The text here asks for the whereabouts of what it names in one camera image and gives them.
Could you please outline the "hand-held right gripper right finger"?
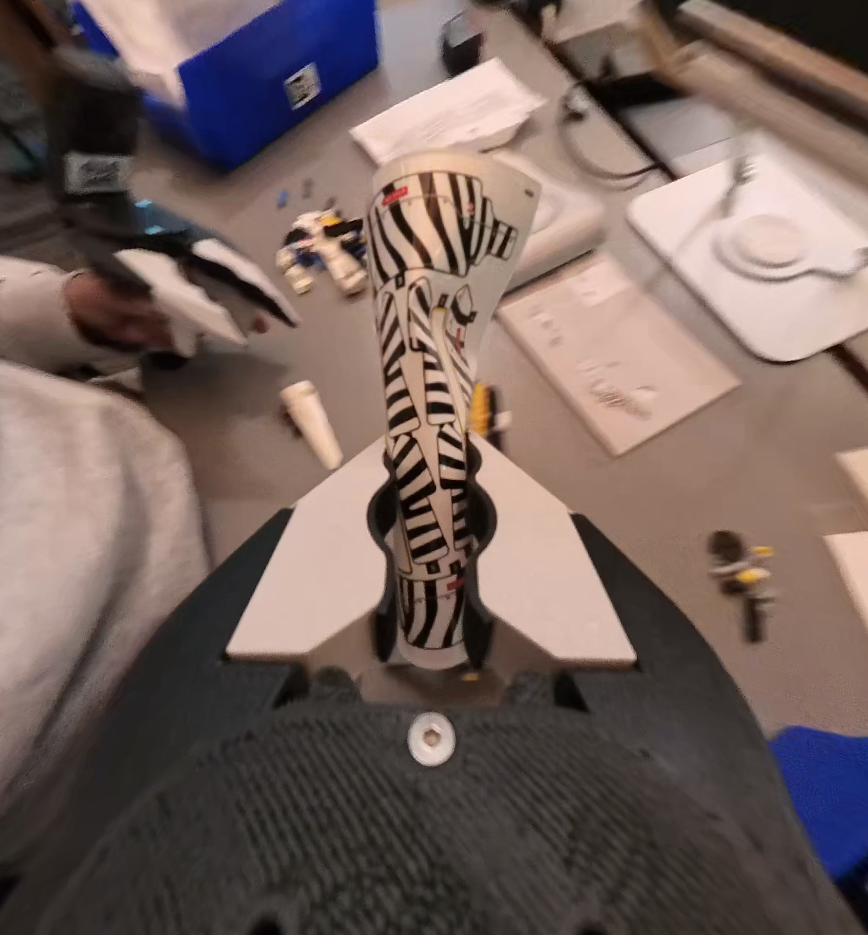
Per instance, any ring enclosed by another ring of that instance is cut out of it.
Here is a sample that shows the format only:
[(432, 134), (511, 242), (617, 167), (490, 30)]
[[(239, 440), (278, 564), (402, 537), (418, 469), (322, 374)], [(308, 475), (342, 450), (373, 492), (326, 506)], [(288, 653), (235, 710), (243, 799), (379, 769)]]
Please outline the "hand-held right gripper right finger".
[(468, 439), (465, 652), (475, 669), (637, 662), (572, 513), (488, 441)]

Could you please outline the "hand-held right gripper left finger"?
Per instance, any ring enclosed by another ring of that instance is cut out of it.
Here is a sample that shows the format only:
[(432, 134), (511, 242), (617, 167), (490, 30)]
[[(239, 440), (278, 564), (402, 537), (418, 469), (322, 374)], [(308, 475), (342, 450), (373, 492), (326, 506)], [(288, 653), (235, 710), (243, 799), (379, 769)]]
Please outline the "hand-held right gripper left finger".
[(301, 497), (226, 645), (232, 661), (390, 664), (396, 488), (382, 438)]

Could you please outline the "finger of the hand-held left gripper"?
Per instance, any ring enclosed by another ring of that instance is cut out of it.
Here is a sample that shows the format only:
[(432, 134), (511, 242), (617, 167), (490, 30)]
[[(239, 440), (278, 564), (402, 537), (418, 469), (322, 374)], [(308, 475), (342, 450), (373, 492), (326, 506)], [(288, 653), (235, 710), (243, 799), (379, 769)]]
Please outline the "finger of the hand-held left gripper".
[(206, 237), (188, 248), (188, 263), (229, 288), (256, 309), (290, 328), (300, 326), (300, 316), (274, 281), (244, 253), (222, 240)]
[(167, 319), (174, 350), (198, 350), (204, 339), (246, 347), (247, 338), (231, 313), (190, 282), (174, 258), (155, 251), (116, 251), (114, 258), (143, 281)]

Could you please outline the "white lego wing panel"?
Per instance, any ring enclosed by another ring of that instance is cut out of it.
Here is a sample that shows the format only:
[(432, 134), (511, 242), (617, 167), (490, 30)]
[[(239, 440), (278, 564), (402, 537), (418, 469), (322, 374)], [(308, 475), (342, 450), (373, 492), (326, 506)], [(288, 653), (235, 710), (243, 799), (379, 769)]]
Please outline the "white lego wing panel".
[(335, 471), (343, 454), (323, 402), (311, 380), (300, 380), (283, 388), (279, 398), (284, 411), (304, 438), (321, 466)]

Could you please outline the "zebra sticker sheet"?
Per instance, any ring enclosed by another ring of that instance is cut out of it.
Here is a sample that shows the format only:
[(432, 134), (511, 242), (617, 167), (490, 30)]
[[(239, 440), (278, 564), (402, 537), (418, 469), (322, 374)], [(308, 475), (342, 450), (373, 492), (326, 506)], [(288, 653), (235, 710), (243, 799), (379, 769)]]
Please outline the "zebra sticker sheet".
[(397, 157), (371, 182), (364, 229), (396, 490), (396, 648), (430, 672), (468, 660), (468, 420), (477, 356), (542, 192), (521, 168), (457, 149)]

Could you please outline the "person's left forearm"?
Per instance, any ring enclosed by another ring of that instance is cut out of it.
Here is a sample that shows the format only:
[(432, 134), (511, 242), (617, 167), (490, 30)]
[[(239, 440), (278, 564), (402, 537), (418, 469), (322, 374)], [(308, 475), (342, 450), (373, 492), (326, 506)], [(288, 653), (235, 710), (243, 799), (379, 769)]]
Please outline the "person's left forearm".
[(65, 373), (106, 358), (71, 319), (66, 287), (76, 277), (48, 264), (0, 256), (0, 360)]

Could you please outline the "pile of lego pieces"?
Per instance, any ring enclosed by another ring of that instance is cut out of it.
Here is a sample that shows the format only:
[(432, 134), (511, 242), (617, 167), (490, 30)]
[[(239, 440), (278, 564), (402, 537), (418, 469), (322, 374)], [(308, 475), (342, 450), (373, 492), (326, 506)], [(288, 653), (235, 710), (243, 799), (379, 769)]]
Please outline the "pile of lego pieces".
[(355, 297), (368, 284), (363, 221), (333, 208), (304, 212), (276, 252), (275, 265), (298, 296), (311, 290), (314, 272), (323, 271), (345, 297)]

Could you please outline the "small black lego assembly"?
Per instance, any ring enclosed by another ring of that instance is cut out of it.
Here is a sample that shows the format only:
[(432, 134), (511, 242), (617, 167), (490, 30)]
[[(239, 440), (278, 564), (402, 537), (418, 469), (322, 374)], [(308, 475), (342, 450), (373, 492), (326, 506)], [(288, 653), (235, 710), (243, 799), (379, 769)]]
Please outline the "small black lego assembly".
[(767, 639), (768, 624), (776, 602), (770, 563), (774, 548), (750, 545), (732, 530), (711, 532), (707, 541), (709, 573), (721, 593), (740, 602), (744, 640), (753, 645)]

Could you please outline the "yellow lego plane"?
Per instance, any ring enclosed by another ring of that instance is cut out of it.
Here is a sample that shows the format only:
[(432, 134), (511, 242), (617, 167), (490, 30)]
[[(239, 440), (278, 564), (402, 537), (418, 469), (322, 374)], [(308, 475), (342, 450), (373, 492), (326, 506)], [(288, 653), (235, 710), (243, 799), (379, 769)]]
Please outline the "yellow lego plane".
[(498, 388), (479, 381), (475, 384), (468, 416), (468, 431), (484, 438), (498, 450), (511, 425), (511, 413), (503, 408)]

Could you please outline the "person's left hand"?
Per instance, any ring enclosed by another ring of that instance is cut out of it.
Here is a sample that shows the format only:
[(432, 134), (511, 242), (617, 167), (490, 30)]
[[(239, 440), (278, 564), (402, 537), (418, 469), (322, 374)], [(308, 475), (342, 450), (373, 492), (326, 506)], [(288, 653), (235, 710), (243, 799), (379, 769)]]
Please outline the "person's left hand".
[(168, 321), (150, 298), (90, 270), (71, 275), (63, 294), (68, 318), (90, 344), (131, 355), (174, 350)]

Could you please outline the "blue storage bin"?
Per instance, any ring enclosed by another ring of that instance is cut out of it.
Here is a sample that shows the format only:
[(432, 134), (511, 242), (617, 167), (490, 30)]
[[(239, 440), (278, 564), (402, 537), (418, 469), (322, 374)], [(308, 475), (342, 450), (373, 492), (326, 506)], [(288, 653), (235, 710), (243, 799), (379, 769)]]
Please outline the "blue storage bin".
[(791, 802), (835, 882), (868, 869), (868, 738), (791, 727), (769, 742)]
[[(87, 45), (124, 64), (82, 2), (67, 5)], [(181, 65), (185, 109), (144, 91), (124, 64), (156, 133), (218, 170), (242, 166), (378, 67), (376, 2), (275, 2)]]

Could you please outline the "open instruction booklet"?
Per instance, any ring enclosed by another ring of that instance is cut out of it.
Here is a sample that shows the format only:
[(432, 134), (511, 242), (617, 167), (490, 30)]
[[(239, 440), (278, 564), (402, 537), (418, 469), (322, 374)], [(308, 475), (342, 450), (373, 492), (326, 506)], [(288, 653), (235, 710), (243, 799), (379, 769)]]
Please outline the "open instruction booklet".
[(542, 187), (497, 319), (610, 454), (644, 444), (740, 386), (606, 250), (605, 209), (595, 195), (510, 150), (494, 157)]

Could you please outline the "white folded paper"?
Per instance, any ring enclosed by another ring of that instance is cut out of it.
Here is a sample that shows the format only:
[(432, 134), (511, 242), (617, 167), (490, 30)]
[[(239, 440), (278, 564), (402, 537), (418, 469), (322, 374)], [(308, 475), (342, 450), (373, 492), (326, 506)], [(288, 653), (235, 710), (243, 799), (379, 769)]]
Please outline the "white folded paper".
[(419, 150), (488, 152), (508, 146), (546, 98), (492, 58), (354, 126), (377, 167)]

